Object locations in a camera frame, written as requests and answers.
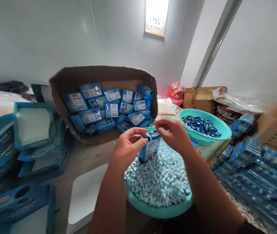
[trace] small blue box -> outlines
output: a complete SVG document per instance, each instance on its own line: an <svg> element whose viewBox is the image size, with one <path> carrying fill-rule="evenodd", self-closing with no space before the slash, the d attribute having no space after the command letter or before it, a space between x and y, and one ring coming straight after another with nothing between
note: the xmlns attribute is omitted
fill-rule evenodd
<svg viewBox="0 0 277 234"><path fill-rule="evenodd" d="M120 132L124 133L126 130L133 128L133 125L128 123L127 121L123 121L119 122L116 127Z"/></svg>
<svg viewBox="0 0 277 234"><path fill-rule="evenodd" d="M145 116L140 112L133 112L132 114L127 116L130 123L134 126L138 126L140 123L142 123L146 118Z"/></svg>
<svg viewBox="0 0 277 234"><path fill-rule="evenodd" d="M122 90L122 101L126 103L132 103L133 90L124 89Z"/></svg>
<svg viewBox="0 0 277 234"><path fill-rule="evenodd" d="M146 100L134 101L134 111L140 111L146 109Z"/></svg>
<svg viewBox="0 0 277 234"><path fill-rule="evenodd" d="M88 99L87 101L90 104L91 109L93 108L104 109L105 103L107 102L104 96L91 98L91 99Z"/></svg>
<svg viewBox="0 0 277 234"><path fill-rule="evenodd" d="M134 97L133 97L133 101L140 101L143 99L144 99L144 97L138 91L136 91L134 94Z"/></svg>
<svg viewBox="0 0 277 234"><path fill-rule="evenodd" d="M104 95L108 102L118 100L121 98L118 88L108 89L108 90L104 91Z"/></svg>
<svg viewBox="0 0 277 234"><path fill-rule="evenodd" d="M106 103L106 118L117 118L118 113L118 104Z"/></svg>
<svg viewBox="0 0 277 234"><path fill-rule="evenodd" d="M63 94L62 97L70 113L89 109L81 92Z"/></svg>
<svg viewBox="0 0 277 234"><path fill-rule="evenodd" d="M83 93L85 99L95 98L103 95L102 90L97 83L80 85L79 89Z"/></svg>
<svg viewBox="0 0 277 234"><path fill-rule="evenodd" d="M115 121L115 124L123 122L126 120L126 115L125 114L119 114L118 118L113 118Z"/></svg>
<svg viewBox="0 0 277 234"><path fill-rule="evenodd" d="M134 106L129 103L121 102L119 113L122 114L131 114L133 113Z"/></svg>
<svg viewBox="0 0 277 234"><path fill-rule="evenodd" d="M104 116L101 115L100 109L90 109L83 112L79 112L80 117L84 124L94 123L102 120Z"/></svg>
<svg viewBox="0 0 277 234"><path fill-rule="evenodd" d="M145 84L140 84L138 90L145 100L152 100L154 91L150 87Z"/></svg>
<svg viewBox="0 0 277 234"><path fill-rule="evenodd" d="M50 127L49 127L49 138L42 139L40 141L36 141L30 144L21 145L21 140L18 136L19 127L17 121L17 114L19 113L20 109L47 109L50 114ZM14 135L15 135L15 147L19 150L27 150L30 148L36 148L38 146L43 146L50 141L55 140L55 125L54 125L54 117L51 109L49 108L48 104L46 103L37 103L37 102L15 102L14 104Z"/></svg>

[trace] nutrition label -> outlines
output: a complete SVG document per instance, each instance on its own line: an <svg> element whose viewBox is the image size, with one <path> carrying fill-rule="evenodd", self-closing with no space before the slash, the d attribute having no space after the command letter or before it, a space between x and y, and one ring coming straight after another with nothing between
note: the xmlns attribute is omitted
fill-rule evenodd
<svg viewBox="0 0 277 234"><path fill-rule="evenodd" d="M139 111L139 110L144 110L146 109L146 105L145 104L139 104L139 105L135 105L134 106L134 110Z"/></svg>
<svg viewBox="0 0 277 234"><path fill-rule="evenodd" d="M100 116L100 113L85 115L85 116L82 116L82 118L85 124L102 119L102 117Z"/></svg>
<svg viewBox="0 0 277 234"><path fill-rule="evenodd" d="M118 104L110 104L111 117L118 117Z"/></svg>
<svg viewBox="0 0 277 234"><path fill-rule="evenodd" d="M73 102L73 106L76 108L76 110L85 110L86 105L84 104L81 94L69 94L69 97L71 98L71 101Z"/></svg>
<svg viewBox="0 0 277 234"><path fill-rule="evenodd" d="M126 96L125 96L125 102L131 103L132 102L132 95L133 95L132 91L127 91Z"/></svg>
<svg viewBox="0 0 277 234"><path fill-rule="evenodd" d="M106 98L108 99L108 102L110 102L110 101L114 101L116 99L121 98L121 96L120 96L119 92L117 92L117 93L107 94Z"/></svg>
<svg viewBox="0 0 277 234"><path fill-rule="evenodd" d="M134 119L132 119L132 122L133 122L135 125L138 125L144 118L145 118L144 115L139 114L139 115L136 116Z"/></svg>

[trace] poster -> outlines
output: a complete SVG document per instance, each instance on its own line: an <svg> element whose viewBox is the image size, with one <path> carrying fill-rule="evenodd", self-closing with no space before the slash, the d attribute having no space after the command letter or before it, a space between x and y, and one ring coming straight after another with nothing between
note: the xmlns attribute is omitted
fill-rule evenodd
<svg viewBox="0 0 277 234"><path fill-rule="evenodd" d="M165 36L169 0L146 0L145 32Z"/></svg>

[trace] white wall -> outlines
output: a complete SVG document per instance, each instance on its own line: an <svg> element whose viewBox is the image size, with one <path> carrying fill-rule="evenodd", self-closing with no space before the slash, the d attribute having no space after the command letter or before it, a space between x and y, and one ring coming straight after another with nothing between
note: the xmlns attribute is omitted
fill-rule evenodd
<svg viewBox="0 0 277 234"><path fill-rule="evenodd" d="M179 48L189 46L203 1L170 1L163 39L144 33L143 0L0 0L0 82L46 83L66 66L128 66L153 74L166 93L180 80L188 48ZM186 39L184 13L192 15Z"/></svg>
<svg viewBox="0 0 277 234"><path fill-rule="evenodd" d="M202 86L277 101L277 1L243 0Z"/></svg>

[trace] finger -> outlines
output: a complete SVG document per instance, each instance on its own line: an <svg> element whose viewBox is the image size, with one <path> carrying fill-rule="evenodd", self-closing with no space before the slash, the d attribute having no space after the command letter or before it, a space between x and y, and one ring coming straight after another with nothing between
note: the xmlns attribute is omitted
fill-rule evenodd
<svg viewBox="0 0 277 234"><path fill-rule="evenodd" d="M141 135L135 135L135 136L133 136L133 137L131 137L131 138L129 139L129 142L130 142L131 144L134 144L134 143L137 142L140 138L141 138Z"/></svg>
<svg viewBox="0 0 277 234"><path fill-rule="evenodd" d="M129 140L134 134L140 134L141 136L145 136L146 132L147 130L144 128L133 127L121 134L121 137L125 137Z"/></svg>

